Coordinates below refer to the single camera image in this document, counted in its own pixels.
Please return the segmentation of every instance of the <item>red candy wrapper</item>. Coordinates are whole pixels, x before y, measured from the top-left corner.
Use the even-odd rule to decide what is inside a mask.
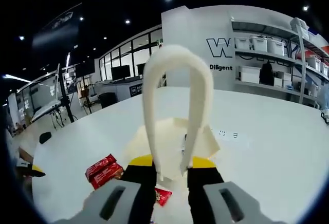
[[[101,170],[91,181],[94,189],[101,187],[112,178],[120,179],[123,174],[123,168],[117,163],[113,163]]]
[[[169,197],[173,193],[170,191],[162,190],[159,188],[155,188],[155,200],[159,203],[162,207],[165,206],[166,202],[168,201]]]
[[[87,179],[89,182],[92,181],[92,179],[98,174],[104,167],[109,166],[113,163],[115,163],[117,160],[109,154],[104,159],[96,162],[94,165],[89,167],[85,173]]]

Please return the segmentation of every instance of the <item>shelving unit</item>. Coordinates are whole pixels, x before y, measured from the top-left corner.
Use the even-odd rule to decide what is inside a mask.
[[[257,83],[242,82],[239,79],[236,79],[235,80],[235,83],[238,84],[238,85],[245,85],[245,86],[257,87],[257,88],[275,90],[275,91],[278,91],[278,92],[283,92],[283,93],[287,93],[287,94],[291,94],[291,95],[300,97],[300,92],[298,92],[298,91],[284,89],[284,88],[280,88],[280,87],[277,87],[277,86],[270,86],[270,85],[266,85],[266,84],[257,84]],[[312,101],[316,101],[316,99],[317,99],[315,97],[306,96],[306,95],[304,96],[304,98],[309,99],[309,100],[312,100]]]
[[[263,52],[263,51],[255,51],[255,50],[247,50],[247,49],[235,49],[235,54],[236,55],[246,55],[246,56],[252,56],[252,57],[260,57],[260,58],[266,58],[269,60],[274,60],[274,61],[280,61],[288,64],[293,64],[293,65],[302,65],[301,62],[294,60],[289,57],[281,56],[278,54],[274,53],[268,53],[268,52]]]
[[[318,75],[318,76],[319,76],[320,78],[322,78],[323,80],[326,80],[326,81],[329,82],[329,78],[328,78],[326,75],[322,74],[322,73],[319,72],[319,71],[316,71],[313,67],[306,66],[306,70],[315,73],[316,75]]]
[[[281,55],[276,55],[273,53],[268,52],[262,52],[262,51],[254,51],[254,50],[244,50],[244,49],[235,49],[236,55],[247,55],[251,57],[259,57],[269,60],[275,60],[279,62],[284,62],[289,64],[290,67],[292,66],[298,66],[302,68],[302,81],[301,81],[301,91],[297,92],[295,90],[287,90],[275,86],[268,86],[264,84],[255,84],[255,83],[248,83],[248,82],[241,82],[240,80],[236,80],[235,83],[239,85],[246,85],[246,86],[252,86],[252,87],[259,87],[259,88],[265,88],[265,89],[271,89],[279,92],[284,92],[287,94],[291,94],[294,96],[299,96],[299,103],[303,103],[303,99],[308,99],[312,101],[316,101],[315,97],[307,96],[304,94],[305,89],[305,83],[306,83],[306,71],[312,72],[316,74],[322,81],[329,82],[329,78],[325,76],[324,74],[316,71],[310,66],[306,65],[305,61],[305,54],[302,54],[302,60],[295,60],[292,57],[292,49],[291,49],[291,42],[296,43],[300,46],[301,52],[304,52],[304,47],[309,49],[310,51],[314,52],[318,56],[320,56],[324,61],[329,62],[329,54],[326,53],[322,48],[317,47],[314,43],[312,43],[310,40],[304,39],[302,37],[301,31],[294,32],[290,29],[286,29],[279,26],[274,25],[268,25],[268,24],[260,24],[255,23],[251,21],[236,21],[232,20],[232,29],[233,32],[245,32],[245,33],[255,33],[255,34],[262,34],[262,35],[269,35],[274,36],[277,38],[282,38],[287,40],[287,53],[289,57],[284,57]]]
[[[236,48],[235,54],[251,56],[251,57],[260,57],[260,58],[265,58],[265,59],[274,60],[274,61],[280,61],[280,62],[284,62],[284,63],[288,63],[288,64],[292,64],[292,65],[298,65],[298,66],[303,65],[300,60],[295,60],[295,59],[292,59],[289,57],[285,57],[285,56],[281,56],[281,55],[269,53],[269,52],[263,52],[263,51],[254,51],[254,50]],[[312,68],[310,66],[306,66],[306,70],[316,74],[322,80],[329,82],[329,78],[327,76],[325,76],[324,74],[322,74],[319,71],[316,71],[314,68]]]

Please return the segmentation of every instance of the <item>ceiling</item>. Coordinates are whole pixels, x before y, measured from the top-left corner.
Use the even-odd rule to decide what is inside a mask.
[[[304,19],[311,28],[329,38],[329,13],[326,0],[11,0],[8,5],[9,47],[6,65],[1,72],[33,80],[47,71],[53,71],[58,62],[45,59],[36,61],[31,54],[35,33],[67,9],[82,3],[84,21],[81,22],[79,57],[71,64],[93,60],[122,41],[161,23],[161,13],[182,5],[196,8],[212,5],[251,5],[279,11]],[[307,12],[302,11],[309,5]],[[25,83],[5,81],[5,92]]]

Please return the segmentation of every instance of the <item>white table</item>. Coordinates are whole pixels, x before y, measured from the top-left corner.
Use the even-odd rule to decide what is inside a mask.
[[[155,101],[157,119],[188,117],[188,88],[157,89]],[[272,220],[295,223],[304,215],[328,176],[329,127],[319,110],[215,90],[209,124],[214,132],[230,130],[242,136],[235,144],[218,141],[216,164],[225,181],[256,198]],[[38,144],[34,163],[47,175],[33,179],[33,198],[47,221],[70,218],[82,209],[93,191],[84,175],[89,166],[112,153],[126,167],[123,150],[141,125],[139,95],[84,117]],[[172,208],[172,219],[177,214],[180,223],[188,222],[174,201],[169,199],[167,207]]]

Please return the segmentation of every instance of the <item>white foam handle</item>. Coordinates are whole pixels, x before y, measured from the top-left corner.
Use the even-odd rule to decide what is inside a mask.
[[[178,45],[162,47],[152,54],[144,69],[142,98],[146,133],[156,172],[160,178],[162,178],[161,166],[155,147],[154,91],[163,74],[177,67],[190,67],[191,84],[189,125],[185,152],[180,165],[182,174],[191,165],[195,141],[203,132],[212,105],[212,73],[200,57]]]

